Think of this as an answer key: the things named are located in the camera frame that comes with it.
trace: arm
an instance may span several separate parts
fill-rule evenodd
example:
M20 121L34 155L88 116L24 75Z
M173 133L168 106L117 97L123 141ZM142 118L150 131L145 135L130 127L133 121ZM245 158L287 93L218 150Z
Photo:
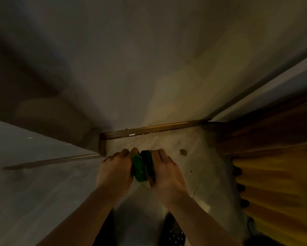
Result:
M156 178L152 190L173 214L193 246L238 246L231 235L188 194L177 164L163 149L151 151Z
M68 218L37 246L92 246L102 224L130 187L131 155L127 149L104 160L99 167L97 188Z

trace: dark green sponge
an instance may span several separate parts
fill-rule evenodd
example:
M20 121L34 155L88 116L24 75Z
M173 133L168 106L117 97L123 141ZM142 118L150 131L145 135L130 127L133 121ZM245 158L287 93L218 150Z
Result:
M148 176L155 176L151 152L149 150L143 150L140 154L133 155L131 160L131 174L138 182L147 181Z

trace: hand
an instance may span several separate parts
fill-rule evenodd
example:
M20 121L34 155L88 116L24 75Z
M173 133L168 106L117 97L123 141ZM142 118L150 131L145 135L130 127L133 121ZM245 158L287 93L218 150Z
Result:
M118 202L133 182L131 156L135 153L139 153L137 148L133 148L131 152L123 149L106 158L99 167L97 189L113 203Z
M150 178L149 183L160 202L168 207L180 195L188 195L187 185L177 164L167 156L165 150L153 150L151 156L155 180Z

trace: green sponge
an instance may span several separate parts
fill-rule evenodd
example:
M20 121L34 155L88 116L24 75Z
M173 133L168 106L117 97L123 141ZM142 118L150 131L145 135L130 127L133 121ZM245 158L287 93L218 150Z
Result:
M151 152L149 150L143 150L140 154L133 155L131 160L131 174L138 182L147 181L148 176L155 176Z

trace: yellow shower curtain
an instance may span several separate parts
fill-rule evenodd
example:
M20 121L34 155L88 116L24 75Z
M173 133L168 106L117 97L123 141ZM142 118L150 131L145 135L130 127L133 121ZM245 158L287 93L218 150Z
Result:
M307 101L234 131L217 149L241 168L236 181L257 229L307 246Z

